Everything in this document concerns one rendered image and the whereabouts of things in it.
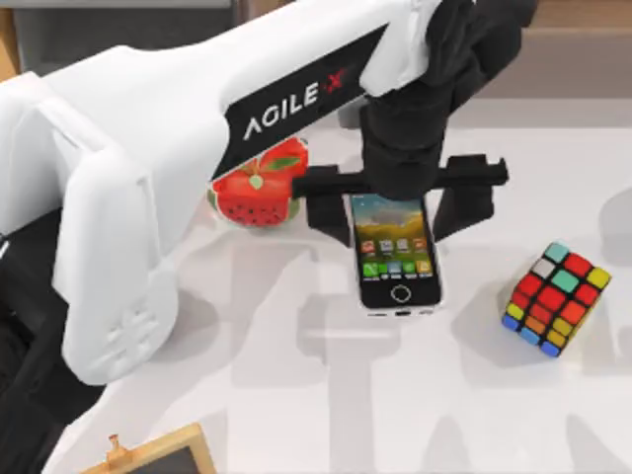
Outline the red fruit print cup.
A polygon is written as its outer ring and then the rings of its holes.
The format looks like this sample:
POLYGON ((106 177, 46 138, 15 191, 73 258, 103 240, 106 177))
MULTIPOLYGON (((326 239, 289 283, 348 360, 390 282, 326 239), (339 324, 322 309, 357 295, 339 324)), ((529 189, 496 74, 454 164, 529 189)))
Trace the red fruit print cup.
POLYGON ((308 168, 307 141, 291 137, 212 182, 210 205, 227 220, 251 228, 272 228, 300 210, 292 197, 292 180, 308 168))

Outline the black smartphone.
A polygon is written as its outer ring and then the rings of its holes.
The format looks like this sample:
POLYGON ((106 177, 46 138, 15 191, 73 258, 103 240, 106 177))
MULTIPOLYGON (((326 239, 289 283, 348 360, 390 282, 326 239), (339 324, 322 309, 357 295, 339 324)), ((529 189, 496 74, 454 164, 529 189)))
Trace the black smartphone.
POLYGON ((361 305, 371 316, 432 312, 444 297, 435 239, 422 199, 350 196, 361 305))

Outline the colourful puzzle cube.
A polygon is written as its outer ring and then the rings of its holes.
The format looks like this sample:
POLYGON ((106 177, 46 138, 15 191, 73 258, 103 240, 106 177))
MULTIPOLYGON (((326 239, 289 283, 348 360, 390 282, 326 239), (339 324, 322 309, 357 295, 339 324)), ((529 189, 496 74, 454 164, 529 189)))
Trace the colourful puzzle cube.
POLYGON ((612 280, 560 242, 550 243, 513 288, 502 325, 546 356, 560 356, 612 280))

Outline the wooden cupboard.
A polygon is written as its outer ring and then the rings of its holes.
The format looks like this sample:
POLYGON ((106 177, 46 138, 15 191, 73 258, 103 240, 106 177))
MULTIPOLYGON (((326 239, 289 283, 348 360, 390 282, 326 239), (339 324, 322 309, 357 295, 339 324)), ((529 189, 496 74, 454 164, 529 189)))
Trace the wooden cupboard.
POLYGON ((539 0, 510 74, 516 97, 632 99, 632 0, 539 0))

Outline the wooden framed blackboard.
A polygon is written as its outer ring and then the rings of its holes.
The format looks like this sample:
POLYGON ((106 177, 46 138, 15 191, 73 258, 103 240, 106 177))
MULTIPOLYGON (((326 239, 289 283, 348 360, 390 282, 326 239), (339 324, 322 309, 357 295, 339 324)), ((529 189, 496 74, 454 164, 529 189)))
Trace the wooden framed blackboard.
POLYGON ((106 459, 80 474, 218 474, 199 423, 192 423, 136 447, 109 436, 106 459))

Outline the grey cabinet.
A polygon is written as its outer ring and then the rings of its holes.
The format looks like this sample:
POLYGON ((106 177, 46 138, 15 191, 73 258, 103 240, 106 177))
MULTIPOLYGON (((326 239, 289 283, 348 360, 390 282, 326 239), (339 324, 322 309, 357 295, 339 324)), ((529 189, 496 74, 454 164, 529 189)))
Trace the grey cabinet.
POLYGON ((155 50, 207 40, 234 25, 235 0, 0 0, 21 69, 43 75, 116 45, 155 50))

